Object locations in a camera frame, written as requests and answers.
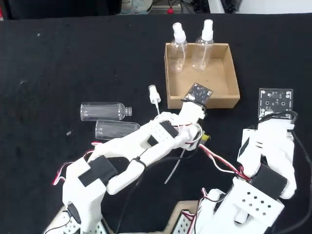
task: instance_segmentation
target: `open cardboard box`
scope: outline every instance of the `open cardboard box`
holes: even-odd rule
[[[181,108],[181,99],[195,82],[214,92],[207,102],[207,108],[233,108],[240,97],[229,45],[215,43],[211,60],[203,71],[197,71],[191,65],[194,45],[195,43],[188,44],[183,70],[179,73],[172,73],[168,68],[170,43],[166,44],[165,72],[168,108]]]

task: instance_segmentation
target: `white robotic arm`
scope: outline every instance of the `white robotic arm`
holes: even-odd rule
[[[88,162],[80,158],[67,167],[63,185],[63,203],[78,223],[81,233],[93,229],[102,219],[100,204],[106,192],[111,195],[134,182],[145,167],[165,157],[172,149],[193,150],[203,131],[197,124],[205,116],[196,104],[194,90],[205,90],[199,100],[210,97],[212,91],[194,84],[179,115],[163,112],[139,130],[123,137],[98,144]],[[125,157],[127,169],[117,175],[107,158]]]
[[[243,130],[237,158],[250,180],[235,177],[226,194],[210,190],[206,195],[210,200],[203,199],[199,205],[197,234],[263,234],[274,224],[284,209],[278,198],[291,198],[297,188],[291,107],[292,90],[260,90],[258,128]],[[224,199],[216,208],[211,200],[221,196]]]

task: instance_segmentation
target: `cable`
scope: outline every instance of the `cable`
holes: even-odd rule
[[[207,191],[206,191],[206,189],[205,188],[202,188],[201,189],[201,192],[203,193],[203,198],[205,198],[205,199],[207,199],[207,200],[209,200],[209,201],[211,201],[211,202],[216,202],[216,203],[218,203],[218,202],[221,202],[221,201],[223,201],[224,199],[225,199],[225,197],[230,193],[230,191],[232,190],[232,188],[233,188],[233,185],[231,186],[231,188],[225,193],[225,194],[222,194],[221,196],[221,198],[219,198],[218,200],[212,200],[212,199],[210,199],[209,197],[208,197],[208,193],[207,193]]]
[[[62,178],[63,181],[65,181],[65,178],[60,176],[60,174],[62,173],[63,168],[68,165],[68,164],[72,164],[73,162],[65,162],[61,165],[60,169],[57,171],[57,174],[54,178],[54,180],[52,181],[52,185],[56,186],[59,182],[59,180]]]
[[[281,111],[281,112],[274,112],[274,113],[267,114],[266,116],[262,117],[258,121],[258,123],[262,123],[264,121],[267,121],[273,118],[274,116],[280,116],[280,115],[292,115],[293,118],[292,118],[291,124],[294,124],[298,119],[298,114],[295,111]]]
[[[304,147],[304,145],[302,144],[301,140],[298,138],[297,134],[294,132],[294,130],[291,131],[292,135],[293,135],[293,138],[295,139],[295,141],[298,143],[298,145],[300,146],[300,148],[302,149],[303,153],[304,153],[304,157],[305,157],[305,160],[307,161],[307,163],[309,164],[310,166],[310,173],[311,173],[311,178],[310,178],[310,199],[309,199],[309,207],[308,207],[308,211],[306,213],[306,215],[300,220],[298,221],[297,223],[287,227],[287,228],[284,228],[278,232],[275,233],[275,228],[273,228],[273,231],[272,233],[275,233],[275,234],[285,234],[285,233],[288,233],[294,229],[297,229],[299,228],[300,226],[302,226],[306,221],[308,221],[309,217],[311,216],[311,212],[312,212],[312,161],[311,161],[311,158],[306,150],[306,148]]]
[[[173,6],[176,2],[177,2],[177,0],[174,0],[173,3],[172,3],[172,5],[170,5],[170,0],[168,0],[168,5],[169,5],[169,7],[172,9],[172,6]]]
[[[229,171],[229,170],[223,170],[223,169],[221,169],[221,168],[217,165],[217,163],[215,162],[215,158],[214,158],[213,156],[208,155],[208,157],[212,160],[212,162],[214,163],[214,166],[215,166],[219,171],[221,171],[221,172],[226,172],[226,173],[231,173],[231,174],[235,174],[234,171]]]
[[[188,3],[188,2],[185,2],[184,0],[180,0],[180,5],[181,5],[181,12],[183,13],[183,7],[182,7],[182,4],[184,4],[184,6],[185,6],[185,8],[187,9],[187,11],[191,14],[192,12],[191,12],[191,10],[189,9],[189,5],[190,5],[190,3]]]
[[[182,151],[180,157],[183,157],[184,152],[185,152],[185,149],[183,149],[183,151]],[[181,160],[178,160],[178,161],[176,162],[175,167],[174,167],[174,168],[172,169],[172,171],[170,172],[170,174],[169,174],[168,178],[165,180],[165,183],[164,183],[164,184],[167,184],[167,183],[168,183],[168,181],[170,180],[170,178],[172,177],[172,175],[173,175],[174,172],[176,171],[176,168],[178,167],[180,161],[181,161]]]
[[[186,142],[185,144],[193,144],[193,143],[197,142],[198,140],[200,140],[204,135],[204,131],[203,131],[202,127],[198,123],[195,123],[194,125],[198,128],[200,134],[199,134],[198,138],[196,138],[195,140],[192,140],[190,142]]]
[[[165,161],[171,161],[171,160],[182,160],[182,159],[189,159],[191,157],[193,157],[195,155],[195,153],[197,152],[198,150],[198,145],[197,147],[195,148],[195,150],[187,157],[165,157],[165,158],[162,158],[154,163],[152,163],[149,167],[145,168],[144,171],[142,172],[142,174],[139,176],[139,178],[137,179],[137,182],[136,182],[136,185],[131,189],[131,191],[128,193],[128,196],[126,197],[126,201],[125,201],[125,204],[122,208],[122,211],[121,211],[121,214],[120,214],[120,218],[119,218],[119,221],[118,221],[118,225],[117,225],[117,228],[116,228],[116,234],[119,233],[119,229],[121,227],[121,223],[122,223],[122,220],[123,220],[123,217],[124,217],[124,214],[126,213],[126,209],[128,207],[128,204],[129,204],[129,201],[130,201],[130,198],[133,194],[133,192],[135,191],[136,187],[141,183],[141,181],[143,180],[143,176],[144,176],[144,173],[146,172],[147,169],[150,169],[162,162],[165,162]]]
[[[62,226],[59,226],[59,227],[55,227],[55,228],[51,228],[51,229],[49,229],[49,230],[46,230],[44,234],[47,234],[49,231],[52,231],[52,230],[55,230],[55,229],[58,229],[58,228],[64,227],[65,225],[67,225],[67,224],[70,222],[71,215],[70,215],[69,211],[63,211],[63,212],[68,214],[68,217],[69,217],[68,222],[67,222],[67,223],[65,223],[65,224],[64,224],[64,225],[62,225]]]
[[[221,161],[223,164],[225,164],[226,166],[228,166],[236,175],[238,175],[239,177],[245,179],[245,180],[249,180],[250,178],[248,178],[247,176],[245,176],[243,174],[243,172],[240,172],[238,169],[236,169],[236,167],[234,167],[231,163],[229,163],[227,160],[225,160],[224,158],[222,158],[221,156],[215,154],[214,152],[212,152],[211,150],[209,150],[206,146],[204,146],[203,144],[199,145],[199,148],[201,148],[202,150],[204,150],[204,152],[206,153],[206,155],[212,159],[212,157],[215,159],[218,159],[219,161]],[[220,169],[221,171],[223,171],[223,169],[219,168],[216,163],[214,162],[215,166]]]

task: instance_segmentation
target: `clear plastic bottle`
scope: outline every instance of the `clear plastic bottle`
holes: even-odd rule
[[[125,107],[120,102],[83,102],[80,107],[82,121],[122,120],[131,115],[132,107]]]
[[[177,73],[182,71],[184,66],[187,42],[181,23],[175,23],[172,28],[175,39],[169,46],[168,67],[171,72]]]
[[[140,125],[133,122],[98,120],[96,124],[96,139],[111,140],[121,138],[138,130]]]
[[[197,70],[204,70],[211,58],[211,51],[214,45],[213,21],[207,19],[204,22],[204,29],[201,37],[197,39],[192,54],[192,66]]]

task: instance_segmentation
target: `spray nozzle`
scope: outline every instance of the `spray nozzle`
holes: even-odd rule
[[[174,37],[177,43],[183,43],[186,40],[185,32],[183,31],[181,23],[174,23],[172,26],[174,30]]]
[[[214,36],[213,31],[213,24],[214,22],[211,19],[207,19],[204,21],[204,29],[201,34],[201,38],[203,40],[212,40]]]

